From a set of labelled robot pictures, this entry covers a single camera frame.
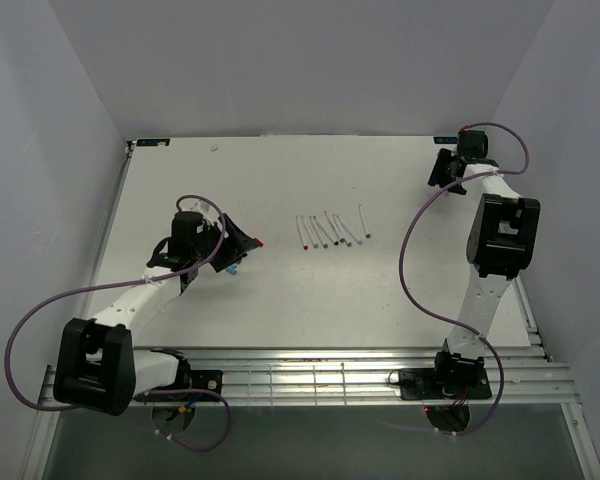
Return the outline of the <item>red cap marker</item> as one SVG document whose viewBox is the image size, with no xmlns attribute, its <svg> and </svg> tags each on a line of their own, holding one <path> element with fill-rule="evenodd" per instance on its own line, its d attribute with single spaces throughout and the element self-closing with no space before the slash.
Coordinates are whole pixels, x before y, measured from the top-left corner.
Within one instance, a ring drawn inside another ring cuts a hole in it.
<svg viewBox="0 0 600 480">
<path fill-rule="evenodd" d="M 298 232 L 298 235 L 299 235 L 299 239 L 301 241 L 302 249 L 304 251 L 307 251 L 308 248 L 309 248 L 309 244 L 307 242 L 305 233 L 303 232 L 303 227 L 302 227 L 301 220 L 300 220 L 299 216 L 296 216 L 295 222 L 296 222 L 296 228 L 297 228 L 297 232 Z"/>
</svg>

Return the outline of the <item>light blue cap marker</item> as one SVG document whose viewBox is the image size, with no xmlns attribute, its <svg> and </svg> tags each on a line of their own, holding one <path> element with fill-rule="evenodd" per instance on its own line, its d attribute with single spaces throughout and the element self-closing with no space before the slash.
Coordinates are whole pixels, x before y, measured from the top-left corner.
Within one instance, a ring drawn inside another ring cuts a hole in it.
<svg viewBox="0 0 600 480">
<path fill-rule="evenodd" d="M 358 208 L 359 208 L 359 217 L 360 217 L 360 222 L 361 222 L 364 236 L 365 236 L 365 238 L 370 239 L 372 237 L 372 234 L 371 234 L 371 231 L 370 231 L 370 228 L 368 225 L 368 221 L 366 218 L 364 208 L 362 205 L 359 205 Z"/>
</svg>

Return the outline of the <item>black cap marker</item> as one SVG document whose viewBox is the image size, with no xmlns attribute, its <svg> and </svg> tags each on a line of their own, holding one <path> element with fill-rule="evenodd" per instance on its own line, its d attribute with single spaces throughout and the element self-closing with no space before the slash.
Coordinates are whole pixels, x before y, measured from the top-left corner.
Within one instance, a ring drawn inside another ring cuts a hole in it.
<svg viewBox="0 0 600 480">
<path fill-rule="evenodd" d="M 324 215 L 325 215 L 327 224 L 329 225 L 329 227 L 328 227 L 329 228 L 329 232 L 333 236 L 334 245 L 339 245 L 339 243 L 340 243 L 339 242 L 339 236 L 338 236 L 337 230 L 336 230 L 336 228 L 335 228 L 335 226 L 334 226 L 334 224 L 333 224 L 333 222 L 332 222 L 332 220 L 331 220 L 331 218 L 329 216 L 329 212 L 327 210 L 325 210 L 324 211 Z"/>
</svg>

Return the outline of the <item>light green cap marker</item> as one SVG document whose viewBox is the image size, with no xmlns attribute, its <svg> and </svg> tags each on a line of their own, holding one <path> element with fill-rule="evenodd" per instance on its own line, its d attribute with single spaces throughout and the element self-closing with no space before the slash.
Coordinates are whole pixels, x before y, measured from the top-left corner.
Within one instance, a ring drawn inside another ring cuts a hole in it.
<svg viewBox="0 0 600 480">
<path fill-rule="evenodd" d="M 342 226 L 342 228 L 346 231 L 346 233 L 349 235 L 349 237 L 358 245 L 362 245 L 363 244 L 363 240 L 355 233 L 355 231 L 344 221 L 341 219 L 341 217 L 339 215 L 336 215 L 340 225 Z"/>
</svg>

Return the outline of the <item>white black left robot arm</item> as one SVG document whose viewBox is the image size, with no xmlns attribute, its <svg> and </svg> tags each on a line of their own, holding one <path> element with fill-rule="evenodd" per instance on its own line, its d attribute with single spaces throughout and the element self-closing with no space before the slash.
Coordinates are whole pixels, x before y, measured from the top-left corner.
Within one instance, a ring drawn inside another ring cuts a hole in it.
<svg viewBox="0 0 600 480">
<path fill-rule="evenodd" d="M 161 390 L 170 399 L 191 398 L 194 378 L 183 353 L 164 348 L 137 351 L 134 343 L 195 280 L 203 260 L 222 272 L 262 245 L 227 215 L 211 223 L 199 212 L 176 213 L 171 233 L 154 247 L 141 283 L 92 318 L 74 318 L 64 327 L 55 400 L 117 416 L 142 394 Z"/>
</svg>

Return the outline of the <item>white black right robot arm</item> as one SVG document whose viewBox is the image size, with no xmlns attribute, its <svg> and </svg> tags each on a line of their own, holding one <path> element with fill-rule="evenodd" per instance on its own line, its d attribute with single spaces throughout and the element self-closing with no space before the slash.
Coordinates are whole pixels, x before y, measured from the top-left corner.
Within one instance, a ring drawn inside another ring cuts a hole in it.
<svg viewBox="0 0 600 480">
<path fill-rule="evenodd" d="M 254 138 L 214 156 L 214 192 L 265 249 L 237 279 L 239 346 L 435 344 L 408 398 L 487 398 L 486 337 L 531 260 L 540 214 L 487 137 Z"/>
</svg>

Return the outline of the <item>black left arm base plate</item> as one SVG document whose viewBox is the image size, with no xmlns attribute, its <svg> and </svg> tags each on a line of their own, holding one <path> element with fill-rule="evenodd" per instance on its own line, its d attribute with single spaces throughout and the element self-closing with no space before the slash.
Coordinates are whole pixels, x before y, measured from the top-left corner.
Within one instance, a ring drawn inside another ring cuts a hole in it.
<svg viewBox="0 0 600 480">
<path fill-rule="evenodd" d="M 184 375 L 184 387 L 187 389 L 205 390 L 222 393 L 224 372 L 222 370 L 191 370 Z M 188 393 L 184 396 L 185 405 L 199 402 L 217 402 L 207 393 Z"/>
</svg>

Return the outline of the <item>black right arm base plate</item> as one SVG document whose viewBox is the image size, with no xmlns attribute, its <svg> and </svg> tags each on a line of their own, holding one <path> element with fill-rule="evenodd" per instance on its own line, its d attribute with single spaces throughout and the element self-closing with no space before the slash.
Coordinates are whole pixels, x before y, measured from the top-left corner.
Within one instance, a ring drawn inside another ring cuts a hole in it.
<svg viewBox="0 0 600 480">
<path fill-rule="evenodd" d="M 467 380 L 443 379 L 433 368 L 392 370 L 387 383 L 398 387 L 402 400 L 488 400 L 492 391 L 485 374 L 476 383 Z"/>
</svg>

